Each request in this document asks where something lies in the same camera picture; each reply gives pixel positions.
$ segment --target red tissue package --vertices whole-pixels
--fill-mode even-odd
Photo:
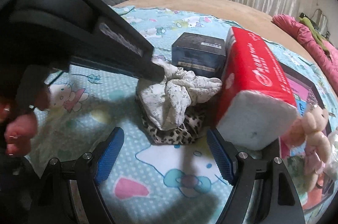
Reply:
[[[260,36],[232,27],[216,127],[225,141],[261,150],[297,118],[295,98],[284,72]]]

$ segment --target dark blue box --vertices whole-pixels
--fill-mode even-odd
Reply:
[[[172,64],[199,76],[221,79],[225,59],[223,39],[185,32],[172,45]]]

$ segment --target pink stuffed animal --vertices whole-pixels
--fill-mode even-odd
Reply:
[[[328,138],[322,133],[328,121],[327,109],[313,106],[303,115],[301,120],[306,134],[305,146],[305,190],[312,191],[318,176],[323,172],[325,164],[331,156],[331,146]]]
[[[289,147],[300,146],[306,140],[304,176],[307,192],[315,187],[318,176],[331,156],[330,142],[322,133],[327,121],[327,109],[314,105],[281,136],[281,140]]]

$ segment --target bedsheet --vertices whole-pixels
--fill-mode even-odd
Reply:
[[[167,60],[171,60],[172,43],[183,32],[225,39],[231,26],[241,27],[234,21],[166,8],[127,6],[114,10],[153,44],[155,57]],[[337,111],[337,101],[331,98],[329,84],[315,64],[279,44],[266,42],[279,61],[316,84],[330,112]],[[216,223],[232,187],[221,178],[206,139],[188,146],[151,145],[134,102],[136,83],[137,79],[121,74],[71,66],[68,74],[51,85],[51,109],[35,110],[39,130],[27,158],[41,175],[50,158],[76,159],[119,126],[125,132],[125,142],[109,178],[100,186],[115,221]],[[335,129],[337,118],[330,116],[330,123]],[[250,208],[256,205],[256,194],[257,187]],[[315,223],[330,201],[306,215],[307,223]],[[251,210],[244,223],[252,223]]]

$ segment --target white cloth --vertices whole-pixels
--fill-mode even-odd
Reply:
[[[162,131],[178,128],[188,106],[207,102],[222,88],[218,78],[196,76],[159,58],[152,61],[164,68],[164,79],[159,84],[139,79],[136,93],[149,119]]]
[[[325,165],[324,172],[334,181],[338,180],[338,128],[328,135],[331,144],[331,158]]]

